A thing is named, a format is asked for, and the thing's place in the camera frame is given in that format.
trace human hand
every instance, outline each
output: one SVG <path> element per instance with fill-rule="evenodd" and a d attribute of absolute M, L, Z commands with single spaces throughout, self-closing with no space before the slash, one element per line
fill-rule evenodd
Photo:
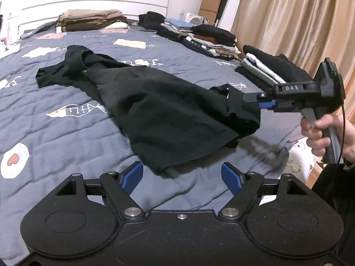
<path fill-rule="evenodd" d="M 322 130 L 329 126 L 335 127 L 341 144 L 343 138 L 343 116 L 335 114 L 324 115 L 321 119 L 315 121 L 316 128 L 314 129 L 306 119 L 301 119 L 302 135 L 308 137 L 307 145 L 312 148 L 312 153 L 316 156 L 324 155 L 325 148 L 331 144 L 330 138 L 322 138 Z M 355 163 L 355 127 L 347 120 L 345 121 L 343 158 Z"/>

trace gold curtain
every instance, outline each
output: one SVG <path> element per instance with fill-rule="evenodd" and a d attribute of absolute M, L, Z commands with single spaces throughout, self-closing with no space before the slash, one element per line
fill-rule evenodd
<path fill-rule="evenodd" d="M 239 49 L 285 54 L 310 75 L 329 57 L 342 75 L 355 124 L 355 0 L 241 0 L 231 32 Z"/>

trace white appliance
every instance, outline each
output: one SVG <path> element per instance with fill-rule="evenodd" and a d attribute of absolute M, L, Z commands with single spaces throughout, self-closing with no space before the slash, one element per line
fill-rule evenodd
<path fill-rule="evenodd" d="M 208 24 L 208 18 L 199 15 L 187 13 L 185 22 L 192 23 L 195 25 Z"/>

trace red heart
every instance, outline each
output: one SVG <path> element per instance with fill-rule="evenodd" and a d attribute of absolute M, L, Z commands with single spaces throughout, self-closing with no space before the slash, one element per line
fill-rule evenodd
<path fill-rule="evenodd" d="M 12 164 L 16 164 L 19 160 L 20 160 L 20 157 L 17 154 L 13 154 L 8 159 L 8 166 L 11 166 Z"/>

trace screw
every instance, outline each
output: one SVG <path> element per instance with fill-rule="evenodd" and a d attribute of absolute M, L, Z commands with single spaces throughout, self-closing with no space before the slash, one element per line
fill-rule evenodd
<path fill-rule="evenodd" d="M 224 208 L 222 214 L 227 217 L 235 217 L 239 214 L 239 210 L 236 208 Z"/>
<path fill-rule="evenodd" d="M 179 218 L 180 220 L 184 220 L 184 219 L 187 218 L 187 215 L 186 215 L 186 214 L 179 214 L 179 215 L 178 215 L 178 218 Z"/>
<path fill-rule="evenodd" d="M 127 216 L 136 217 L 142 213 L 141 209 L 137 207 L 130 207 L 125 210 Z"/>

